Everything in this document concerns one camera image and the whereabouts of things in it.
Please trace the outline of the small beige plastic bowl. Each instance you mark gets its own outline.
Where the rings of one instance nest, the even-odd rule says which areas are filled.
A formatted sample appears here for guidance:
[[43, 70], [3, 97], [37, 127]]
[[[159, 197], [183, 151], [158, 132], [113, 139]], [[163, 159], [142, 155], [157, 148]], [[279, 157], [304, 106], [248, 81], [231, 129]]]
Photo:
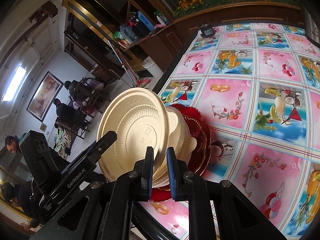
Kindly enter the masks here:
[[149, 146], [154, 150], [153, 170], [160, 169], [169, 142], [169, 118], [157, 94], [145, 88], [120, 93], [103, 113], [97, 139], [109, 131], [116, 132], [117, 139], [99, 160], [108, 181], [133, 170]]

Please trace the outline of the large beige plastic bowl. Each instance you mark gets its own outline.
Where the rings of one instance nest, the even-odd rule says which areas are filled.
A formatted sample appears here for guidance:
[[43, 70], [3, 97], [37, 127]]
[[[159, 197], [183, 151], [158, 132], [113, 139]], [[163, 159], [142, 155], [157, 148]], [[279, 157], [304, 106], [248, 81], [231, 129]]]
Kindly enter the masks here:
[[[190, 135], [189, 127], [178, 109], [167, 106], [169, 124], [175, 129], [169, 134], [168, 147], [173, 147], [176, 158], [189, 163], [191, 153], [195, 150], [197, 141]], [[163, 187], [169, 184], [167, 157], [164, 158], [159, 170], [153, 176], [152, 187]]]

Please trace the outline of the large red glass plate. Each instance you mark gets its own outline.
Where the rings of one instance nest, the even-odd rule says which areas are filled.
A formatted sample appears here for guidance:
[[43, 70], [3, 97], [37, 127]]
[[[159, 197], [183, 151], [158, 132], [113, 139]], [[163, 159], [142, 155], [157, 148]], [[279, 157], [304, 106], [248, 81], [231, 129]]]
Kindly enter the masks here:
[[210, 129], [201, 113], [194, 107], [182, 104], [172, 104], [171, 107], [179, 110], [188, 125], [191, 137], [195, 138], [197, 145], [191, 153], [188, 169], [196, 175], [203, 174], [210, 159]]

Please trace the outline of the white plastic bucket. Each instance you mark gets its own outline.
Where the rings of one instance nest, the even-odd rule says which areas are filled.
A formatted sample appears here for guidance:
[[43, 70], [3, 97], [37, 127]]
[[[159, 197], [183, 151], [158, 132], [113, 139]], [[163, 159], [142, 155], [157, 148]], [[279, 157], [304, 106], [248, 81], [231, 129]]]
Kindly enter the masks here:
[[159, 68], [159, 66], [155, 63], [155, 61], [153, 61], [153, 59], [149, 56], [142, 62], [142, 66], [153, 77], [161, 77], [163, 75], [163, 71]]

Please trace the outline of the colourful patterned tablecloth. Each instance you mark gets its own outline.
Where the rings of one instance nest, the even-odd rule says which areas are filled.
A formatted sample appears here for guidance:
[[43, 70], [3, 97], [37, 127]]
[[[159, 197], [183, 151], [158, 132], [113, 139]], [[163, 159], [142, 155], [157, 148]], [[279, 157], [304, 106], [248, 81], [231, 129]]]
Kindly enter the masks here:
[[195, 31], [156, 93], [210, 129], [202, 176], [232, 182], [288, 239], [319, 211], [319, 49], [279, 23]]

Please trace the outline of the framed wall painting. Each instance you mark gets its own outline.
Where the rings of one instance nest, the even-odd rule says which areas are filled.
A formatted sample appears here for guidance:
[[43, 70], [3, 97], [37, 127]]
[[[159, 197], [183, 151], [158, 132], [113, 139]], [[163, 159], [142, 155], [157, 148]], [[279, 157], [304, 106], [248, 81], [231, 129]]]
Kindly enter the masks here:
[[48, 71], [31, 97], [31, 100], [26, 108], [27, 112], [37, 120], [43, 122], [50, 109], [50, 106], [53, 103], [53, 100], [61, 88], [62, 81]]

